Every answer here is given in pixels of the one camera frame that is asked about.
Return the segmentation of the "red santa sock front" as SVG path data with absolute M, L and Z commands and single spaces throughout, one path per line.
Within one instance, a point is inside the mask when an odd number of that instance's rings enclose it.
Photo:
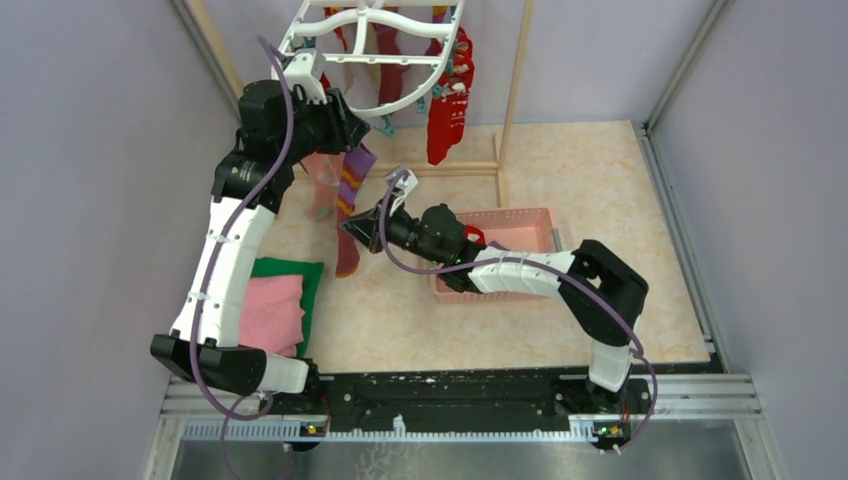
M 466 239 L 471 241 L 472 243 L 479 244 L 479 245 L 485 245 L 486 244 L 485 233 L 481 229 L 479 229 L 478 227 L 475 227 L 473 225 L 465 225 L 464 226 L 464 235 L 465 235 Z

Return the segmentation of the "white plastic clip hanger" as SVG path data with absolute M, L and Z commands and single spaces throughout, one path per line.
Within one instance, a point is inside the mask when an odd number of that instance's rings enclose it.
M 426 80 L 399 100 L 378 104 L 373 108 L 352 110 L 365 119 L 390 116 L 436 89 L 435 85 L 443 71 L 446 67 L 450 68 L 452 48 L 457 41 L 464 7 L 463 1 L 305 1 L 279 47 L 272 51 L 282 62 L 282 66 L 277 69 L 277 76 L 285 81 L 285 67 L 294 53 L 304 48 L 315 48 L 322 53 L 325 64 L 428 67 L 430 74 Z M 396 28 L 399 33 L 429 39 L 435 42 L 438 49 L 432 54 L 423 55 L 401 52 L 400 55 L 390 56 L 380 55 L 378 51 L 368 53 L 366 43 L 370 32 L 376 35 L 375 24 L 388 25 Z M 345 44 L 343 53 L 323 53 L 317 48 L 318 37 L 338 33 L 347 25 L 355 27 L 355 38 Z

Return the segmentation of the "pink plastic basket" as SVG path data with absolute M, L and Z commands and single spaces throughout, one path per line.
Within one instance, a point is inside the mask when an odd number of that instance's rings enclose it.
M 499 208 L 458 212 L 457 219 L 483 233 L 485 243 L 519 252 L 560 252 L 573 246 L 569 224 L 559 223 L 547 207 Z M 539 296 L 523 293 L 459 293 L 438 277 L 429 279 L 430 290 L 440 304 L 536 300 Z

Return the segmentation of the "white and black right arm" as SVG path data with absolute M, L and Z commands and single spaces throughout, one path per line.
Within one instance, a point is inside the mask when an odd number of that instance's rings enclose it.
M 458 293 L 518 293 L 559 299 L 591 338 L 586 397 L 612 412 L 627 397 L 632 358 L 643 350 L 635 338 L 648 282 L 603 243 L 585 240 L 572 251 L 518 252 L 470 239 L 470 229 L 445 204 L 419 218 L 403 207 L 342 221 L 343 231 L 380 253 L 398 247 L 433 264 L 431 274 Z

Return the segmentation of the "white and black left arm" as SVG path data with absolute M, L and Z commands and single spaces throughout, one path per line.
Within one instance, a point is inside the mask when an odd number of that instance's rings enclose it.
M 296 164 L 316 153 L 351 152 L 370 130 L 339 89 L 325 95 L 325 101 L 312 101 L 304 87 L 277 80 L 244 89 L 235 144 L 215 169 L 194 279 L 169 333 L 150 344 L 152 357 L 176 377 L 242 396 L 282 393 L 302 414 L 321 397 L 309 363 L 241 345 L 240 319 L 258 247 Z

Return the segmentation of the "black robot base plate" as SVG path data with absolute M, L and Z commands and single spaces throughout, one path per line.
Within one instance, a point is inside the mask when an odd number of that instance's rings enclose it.
M 631 375 L 613 394 L 589 385 L 586 367 L 323 373 L 301 394 L 262 400 L 273 415 L 341 414 L 353 407 L 402 405 L 530 404 L 535 409 L 562 402 L 572 412 L 600 413 L 621 400 L 642 413 L 651 400 L 651 381 Z

